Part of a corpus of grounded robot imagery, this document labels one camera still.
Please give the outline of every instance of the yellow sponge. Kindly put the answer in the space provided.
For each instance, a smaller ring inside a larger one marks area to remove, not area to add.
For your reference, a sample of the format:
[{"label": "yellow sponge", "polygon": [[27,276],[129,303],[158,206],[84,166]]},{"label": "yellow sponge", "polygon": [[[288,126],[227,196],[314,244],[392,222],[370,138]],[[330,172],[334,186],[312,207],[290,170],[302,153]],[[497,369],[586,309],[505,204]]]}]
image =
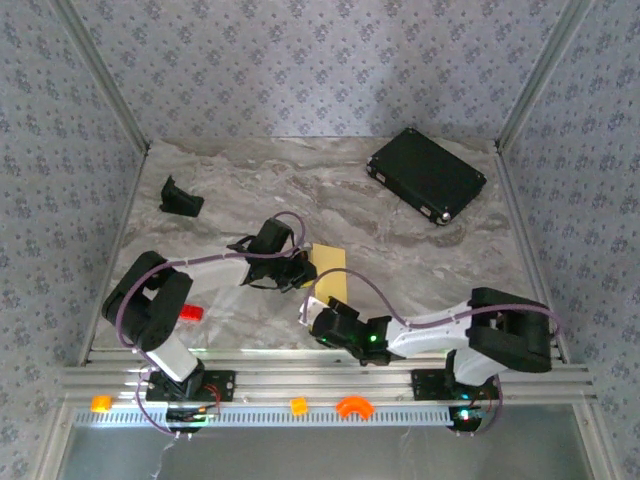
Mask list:
[{"label": "yellow sponge", "polygon": [[[314,243],[311,250],[311,263],[315,265],[318,275],[320,275],[332,268],[345,268],[347,253],[344,248]],[[332,273],[316,283],[314,297],[321,302],[329,303],[330,296],[347,303],[347,274],[345,272]]]}]

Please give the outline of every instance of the glass panel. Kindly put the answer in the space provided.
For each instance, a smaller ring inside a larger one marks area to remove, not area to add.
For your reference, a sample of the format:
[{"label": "glass panel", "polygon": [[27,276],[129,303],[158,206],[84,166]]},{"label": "glass panel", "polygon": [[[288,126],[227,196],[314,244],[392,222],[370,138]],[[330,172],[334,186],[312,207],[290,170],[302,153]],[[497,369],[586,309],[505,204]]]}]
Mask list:
[{"label": "glass panel", "polygon": [[60,480],[593,478],[570,407],[508,407],[473,438],[436,427],[76,428]]}]

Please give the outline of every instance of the black bracket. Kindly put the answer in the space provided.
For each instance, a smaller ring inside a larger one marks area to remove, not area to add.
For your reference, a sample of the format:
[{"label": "black bracket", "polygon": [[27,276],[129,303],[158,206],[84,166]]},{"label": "black bracket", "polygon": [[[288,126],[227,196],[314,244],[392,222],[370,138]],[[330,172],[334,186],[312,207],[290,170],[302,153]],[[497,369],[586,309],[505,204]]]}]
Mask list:
[{"label": "black bracket", "polygon": [[188,399],[175,392],[170,380],[162,372],[153,372],[149,378],[145,399],[147,402],[215,403],[215,394],[205,388],[207,385],[213,385],[217,389],[221,402],[231,402],[236,387],[236,372],[233,370],[205,370],[201,387]]},{"label": "black bracket", "polygon": [[176,187],[176,182],[171,178],[167,178],[167,182],[160,192],[162,205],[160,210],[165,213],[175,213],[176,215],[184,215],[185,217],[197,217],[204,203],[204,198],[196,195],[189,195],[184,190]]},{"label": "black bracket", "polygon": [[468,400],[471,403],[474,399],[476,401],[498,400],[498,388],[493,384],[493,378],[488,379],[480,387],[472,387],[458,382],[451,383],[444,369],[412,370],[411,388],[413,399],[416,401]]}]

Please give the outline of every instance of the orange ring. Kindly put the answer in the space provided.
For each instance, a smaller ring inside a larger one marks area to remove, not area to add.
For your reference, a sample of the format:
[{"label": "orange ring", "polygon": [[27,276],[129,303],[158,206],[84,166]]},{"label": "orange ring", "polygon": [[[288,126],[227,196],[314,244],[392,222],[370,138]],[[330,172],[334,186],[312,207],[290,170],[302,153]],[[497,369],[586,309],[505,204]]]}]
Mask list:
[{"label": "orange ring", "polygon": [[352,396],[341,400],[336,405],[336,411],[342,418],[347,418],[352,413],[357,413],[363,419],[368,420],[376,409],[366,398]]}]

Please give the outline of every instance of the black case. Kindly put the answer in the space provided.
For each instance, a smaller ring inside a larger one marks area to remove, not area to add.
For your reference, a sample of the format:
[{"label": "black case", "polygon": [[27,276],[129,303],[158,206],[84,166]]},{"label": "black case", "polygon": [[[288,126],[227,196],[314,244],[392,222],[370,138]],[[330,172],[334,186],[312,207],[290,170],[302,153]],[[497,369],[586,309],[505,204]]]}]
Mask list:
[{"label": "black case", "polygon": [[437,225],[453,220],[487,183],[482,173],[413,128],[374,153],[367,172]]}]

